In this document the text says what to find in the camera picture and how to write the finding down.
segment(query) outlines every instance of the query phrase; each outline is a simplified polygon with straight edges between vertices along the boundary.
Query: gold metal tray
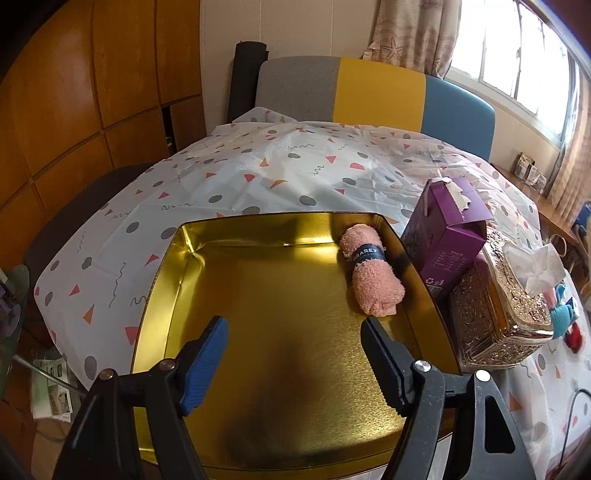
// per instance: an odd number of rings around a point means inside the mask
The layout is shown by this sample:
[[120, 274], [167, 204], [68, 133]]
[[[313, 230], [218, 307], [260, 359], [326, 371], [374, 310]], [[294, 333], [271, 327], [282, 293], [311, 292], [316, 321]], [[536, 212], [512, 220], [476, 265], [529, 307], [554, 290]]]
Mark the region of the gold metal tray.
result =
[[[367, 213], [277, 213], [181, 225], [145, 308], [133, 372], [174, 357], [213, 315], [228, 348], [203, 405], [186, 418], [210, 478], [343, 478], [388, 462], [404, 419], [384, 401], [359, 339], [365, 315], [339, 251], [373, 226], [407, 293], [382, 324], [416, 358], [458, 366], [439, 313], [388, 224]], [[145, 410], [139, 446], [155, 462]], [[446, 416], [441, 435], [450, 433]]]

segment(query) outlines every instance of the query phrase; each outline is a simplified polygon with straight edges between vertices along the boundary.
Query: windowsill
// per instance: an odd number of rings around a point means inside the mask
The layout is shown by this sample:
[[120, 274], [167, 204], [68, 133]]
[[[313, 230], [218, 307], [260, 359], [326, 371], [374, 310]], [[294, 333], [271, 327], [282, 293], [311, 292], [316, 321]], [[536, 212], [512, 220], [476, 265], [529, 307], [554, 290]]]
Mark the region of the windowsill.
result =
[[495, 103], [517, 120], [531, 127], [535, 132], [544, 137], [557, 149], [560, 149], [560, 138], [555, 133], [547, 129], [544, 124], [542, 124], [542, 122], [540, 122], [534, 115], [532, 115], [525, 108], [519, 106], [516, 101], [511, 99], [506, 94], [492, 86], [478, 82], [478, 80], [453, 67], [449, 69], [449, 72], [447, 72], [445, 80], [453, 83], [454, 85], [465, 88], [469, 92], [474, 93], [474, 95], [481, 97], [483, 100]]

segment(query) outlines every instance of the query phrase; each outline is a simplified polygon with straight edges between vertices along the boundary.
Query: purple box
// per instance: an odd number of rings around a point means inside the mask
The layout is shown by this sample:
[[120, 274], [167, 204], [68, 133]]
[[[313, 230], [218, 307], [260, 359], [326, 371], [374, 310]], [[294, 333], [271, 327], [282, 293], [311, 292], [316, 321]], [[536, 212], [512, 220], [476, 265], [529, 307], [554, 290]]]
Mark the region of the purple box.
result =
[[431, 296], [442, 298], [460, 280], [486, 242], [492, 215], [464, 178], [452, 179], [471, 201], [460, 211], [446, 183], [427, 181], [402, 234], [402, 244]]

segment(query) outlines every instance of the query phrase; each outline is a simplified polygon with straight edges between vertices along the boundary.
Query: towel label band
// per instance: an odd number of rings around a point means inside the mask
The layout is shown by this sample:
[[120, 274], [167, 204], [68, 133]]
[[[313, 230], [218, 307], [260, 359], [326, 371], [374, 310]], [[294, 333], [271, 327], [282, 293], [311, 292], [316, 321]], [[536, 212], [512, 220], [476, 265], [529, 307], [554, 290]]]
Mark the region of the towel label band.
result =
[[366, 260], [386, 260], [384, 251], [376, 244], [363, 244], [351, 255], [353, 266], [359, 265]]

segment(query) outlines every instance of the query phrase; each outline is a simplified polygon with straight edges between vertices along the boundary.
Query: chair backrest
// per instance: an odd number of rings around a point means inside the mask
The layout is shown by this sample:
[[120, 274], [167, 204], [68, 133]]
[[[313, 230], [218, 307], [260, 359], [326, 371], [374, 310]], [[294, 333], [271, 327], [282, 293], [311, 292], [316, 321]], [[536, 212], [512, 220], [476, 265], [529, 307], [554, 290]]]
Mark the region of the chair backrest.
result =
[[375, 61], [283, 57], [262, 64], [256, 105], [302, 121], [421, 132], [488, 161], [495, 111], [445, 80]]

